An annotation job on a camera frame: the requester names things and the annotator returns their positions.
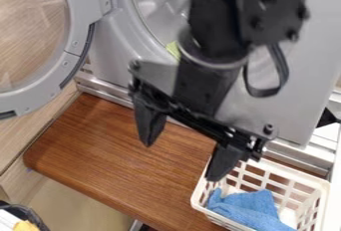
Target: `wooden shelf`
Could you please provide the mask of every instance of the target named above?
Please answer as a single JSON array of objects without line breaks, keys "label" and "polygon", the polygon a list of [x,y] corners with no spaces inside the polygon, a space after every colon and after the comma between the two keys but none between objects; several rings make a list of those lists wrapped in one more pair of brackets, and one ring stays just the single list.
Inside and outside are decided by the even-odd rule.
[{"label": "wooden shelf", "polygon": [[25,153],[28,167],[153,228],[224,230],[190,207],[214,142],[168,123],[145,148],[133,111],[81,95]]}]

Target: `laundry basket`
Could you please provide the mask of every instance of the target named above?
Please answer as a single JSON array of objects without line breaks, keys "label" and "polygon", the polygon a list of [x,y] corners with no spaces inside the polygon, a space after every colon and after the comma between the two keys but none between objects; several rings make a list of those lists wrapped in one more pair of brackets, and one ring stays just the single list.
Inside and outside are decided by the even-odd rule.
[{"label": "laundry basket", "polygon": [[191,206],[203,212],[207,218],[229,230],[253,230],[238,224],[205,208],[213,190],[221,188],[226,196],[238,192],[251,192],[261,189],[272,191],[280,220],[298,231],[320,231],[329,182],[304,172],[261,159],[239,162],[219,182],[207,182],[203,172],[194,193]]}]

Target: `washing machine door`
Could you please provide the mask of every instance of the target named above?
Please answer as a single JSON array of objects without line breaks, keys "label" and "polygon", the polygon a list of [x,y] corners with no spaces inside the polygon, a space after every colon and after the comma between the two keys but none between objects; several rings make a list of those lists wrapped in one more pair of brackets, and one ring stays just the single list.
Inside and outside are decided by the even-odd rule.
[{"label": "washing machine door", "polygon": [[110,0],[0,0],[0,119],[55,98],[85,62]]}]

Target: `blue towel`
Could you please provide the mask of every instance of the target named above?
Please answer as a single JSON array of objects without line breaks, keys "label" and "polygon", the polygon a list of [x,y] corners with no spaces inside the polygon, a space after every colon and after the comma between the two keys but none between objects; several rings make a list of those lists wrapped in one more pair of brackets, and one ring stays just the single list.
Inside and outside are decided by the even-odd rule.
[{"label": "blue towel", "polygon": [[217,188],[208,198],[207,209],[257,231],[292,231],[280,222],[269,190],[237,193],[221,198]]}]

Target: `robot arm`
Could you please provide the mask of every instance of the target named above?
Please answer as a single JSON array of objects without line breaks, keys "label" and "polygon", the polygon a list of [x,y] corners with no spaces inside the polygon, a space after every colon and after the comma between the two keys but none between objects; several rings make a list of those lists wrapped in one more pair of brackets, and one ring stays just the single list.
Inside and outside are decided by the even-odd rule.
[{"label": "robot arm", "polygon": [[[297,41],[308,17],[305,0],[191,0],[189,27],[178,37],[179,64],[131,64],[130,91],[141,141],[152,145],[171,116],[216,140],[208,180],[220,180],[239,160],[258,160],[277,128],[244,114],[242,106],[225,116],[235,105],[230,89],[242,75],[254,98],[280,92],[289,68],[279,43]],[[278,85],[269,89],[249,81],[248,56],[259,46],[266,46],[278,76]]]}]

